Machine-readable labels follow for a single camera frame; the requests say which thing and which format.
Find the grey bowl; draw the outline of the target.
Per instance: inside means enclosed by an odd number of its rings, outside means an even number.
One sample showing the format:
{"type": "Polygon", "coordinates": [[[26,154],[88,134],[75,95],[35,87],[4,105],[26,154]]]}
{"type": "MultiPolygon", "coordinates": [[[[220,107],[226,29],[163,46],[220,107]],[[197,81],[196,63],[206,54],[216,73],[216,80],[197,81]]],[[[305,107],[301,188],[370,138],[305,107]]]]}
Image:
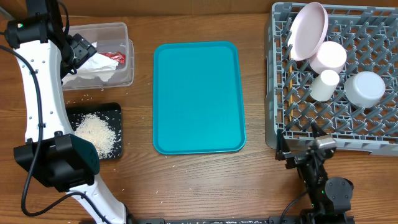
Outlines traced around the grey bowl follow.
{"type": "Polygon", "coordinates": [[[344,84],[345,96],[357,107],[376,106],[386,90],[384,80],[374,72],[360,72],[349,77],[344,84]]]}

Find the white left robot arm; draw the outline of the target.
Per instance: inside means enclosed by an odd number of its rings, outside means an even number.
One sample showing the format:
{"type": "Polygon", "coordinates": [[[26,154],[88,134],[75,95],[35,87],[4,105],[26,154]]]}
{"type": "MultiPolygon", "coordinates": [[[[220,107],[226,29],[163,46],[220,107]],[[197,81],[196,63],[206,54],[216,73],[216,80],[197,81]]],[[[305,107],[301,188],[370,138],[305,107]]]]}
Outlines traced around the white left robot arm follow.
{"type": "Polygon", "coordinates": [[[25,144],[14,148],[28,179],[74,198],[96,223],[134,223],[126,206],[100,176],[94,145],[74,135],[62,78],[96,53],[84,37],[69,34],[68,12],[56,0],[27,0],[28,16],[7,23],[4,50],[21,70],[27,110],[25,144]]]}

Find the white napkin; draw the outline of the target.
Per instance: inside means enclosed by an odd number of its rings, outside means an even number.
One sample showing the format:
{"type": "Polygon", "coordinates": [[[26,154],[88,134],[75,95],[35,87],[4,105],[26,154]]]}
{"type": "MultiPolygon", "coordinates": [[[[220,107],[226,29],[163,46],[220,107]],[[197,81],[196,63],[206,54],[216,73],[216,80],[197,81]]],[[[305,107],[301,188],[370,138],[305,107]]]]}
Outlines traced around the white napkin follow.
{"type": "Polygon", "coordinates": [[[62,78],[63,84],[78,77],[83,79],[100,78],[102,82],[107,82],[115,73],[119,62],[103,54],[95,53],[78,70],[76,75],[68,74],[62,78]]]}

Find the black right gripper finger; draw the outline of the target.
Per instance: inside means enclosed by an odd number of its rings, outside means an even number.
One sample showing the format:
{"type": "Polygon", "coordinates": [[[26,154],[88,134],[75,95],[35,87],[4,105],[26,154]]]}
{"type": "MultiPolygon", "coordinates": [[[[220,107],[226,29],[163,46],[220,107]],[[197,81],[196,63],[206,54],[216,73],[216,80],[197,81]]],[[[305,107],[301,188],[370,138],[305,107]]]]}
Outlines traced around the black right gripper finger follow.
{"type": "Polygon", "coordinates": [[[320,128],[320,127],[316,124],[316,122],[312,122],[312,123],[311,123],[311,128],[312,128],[313,137],[315,137],[315,138],[318,138],[318,137],[321,137],[321,136],[325,136],[325,135],[326,135],[326,132],[324,132],[324,130],[322,130],[322,128],[320,128]]]}
{"type": "Polygon", "coordinates": [[[289,153],[289,146],[284,138],[284,132],[281,129],[277,130],[277,148],[276,155],[282,156],[285,153],[289,153]]]}

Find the red snack wrapper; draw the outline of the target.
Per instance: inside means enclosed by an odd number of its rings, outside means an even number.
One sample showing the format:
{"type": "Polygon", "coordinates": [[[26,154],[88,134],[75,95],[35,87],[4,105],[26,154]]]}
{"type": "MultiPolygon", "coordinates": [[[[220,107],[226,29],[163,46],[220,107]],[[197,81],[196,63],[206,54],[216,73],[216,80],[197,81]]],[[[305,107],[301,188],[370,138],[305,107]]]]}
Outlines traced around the red snack wrapper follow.
{"type": "Polygon", "coordinates": [[[118,63],[126,63],[126,55],[122,54],[121,52],[102,52],[101,54],[117,61],[118,63]]]}

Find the small pink bowl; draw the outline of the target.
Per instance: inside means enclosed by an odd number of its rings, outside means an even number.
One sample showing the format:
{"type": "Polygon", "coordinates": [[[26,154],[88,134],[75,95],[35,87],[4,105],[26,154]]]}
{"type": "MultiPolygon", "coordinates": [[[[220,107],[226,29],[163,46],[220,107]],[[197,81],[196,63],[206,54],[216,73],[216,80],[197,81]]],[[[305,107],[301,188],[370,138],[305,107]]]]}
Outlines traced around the small pink bowl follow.
{"type": "Polygon", "coordinates": [[[346,60],[347,53],[341,44],[334,41],[326,41],[309,58],[309,65],[317,74],[321,74],[324,70],[333,70],[336,73],[340,73],[343,71],[346,60]]]}

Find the cream cup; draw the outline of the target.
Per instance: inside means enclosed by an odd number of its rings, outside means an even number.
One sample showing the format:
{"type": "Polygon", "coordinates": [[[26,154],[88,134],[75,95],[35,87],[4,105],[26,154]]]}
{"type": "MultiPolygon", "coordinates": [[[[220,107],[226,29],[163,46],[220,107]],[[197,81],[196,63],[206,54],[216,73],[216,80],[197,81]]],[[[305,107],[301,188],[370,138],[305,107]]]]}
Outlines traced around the cream cup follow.
{"type": "Polygon", "coordinates": [[[316,101],[328,101],[333,95],[340,76],[333,70],[324,70],[310,85],[310,96],[316,101]]]}

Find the large white plate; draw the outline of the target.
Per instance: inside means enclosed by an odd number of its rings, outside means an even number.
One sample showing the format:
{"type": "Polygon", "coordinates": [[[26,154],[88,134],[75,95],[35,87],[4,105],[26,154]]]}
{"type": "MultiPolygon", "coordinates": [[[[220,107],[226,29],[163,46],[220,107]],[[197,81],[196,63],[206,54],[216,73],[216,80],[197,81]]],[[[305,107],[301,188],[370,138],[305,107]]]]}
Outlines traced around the large white plate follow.
{"type": "Polygon", "coordinates": [[[291,58],[301,61],[314,55],[323,43],[328,28],[328,14],[319,2],[304,6],[293,20],[288,46],[291,58]]]}

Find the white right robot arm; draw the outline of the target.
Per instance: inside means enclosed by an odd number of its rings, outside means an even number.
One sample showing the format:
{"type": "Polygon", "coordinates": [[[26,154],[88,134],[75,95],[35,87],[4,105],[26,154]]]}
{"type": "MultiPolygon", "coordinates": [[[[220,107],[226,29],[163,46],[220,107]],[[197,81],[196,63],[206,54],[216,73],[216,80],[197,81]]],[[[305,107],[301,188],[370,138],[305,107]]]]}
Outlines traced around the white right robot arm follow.
{"type": "Polygon", "coordinates": [[[325,161],[336,152],[336,141],[315,123],[311,127],[314,141],[298,153],[290,149],[283,130],[277,131],[275,158],[285,161],[287,169],[297,169],[305,186],[305,191],[286,206],[278,222],[354,224],[354,217],[346,214],[351,210],[353,183],[342,177],[329,178],[324,168],[325,161]],[[306,195],[310,198],[312,208],[301,210],[296,217],[287,217],[289,209],[306,195]]]}

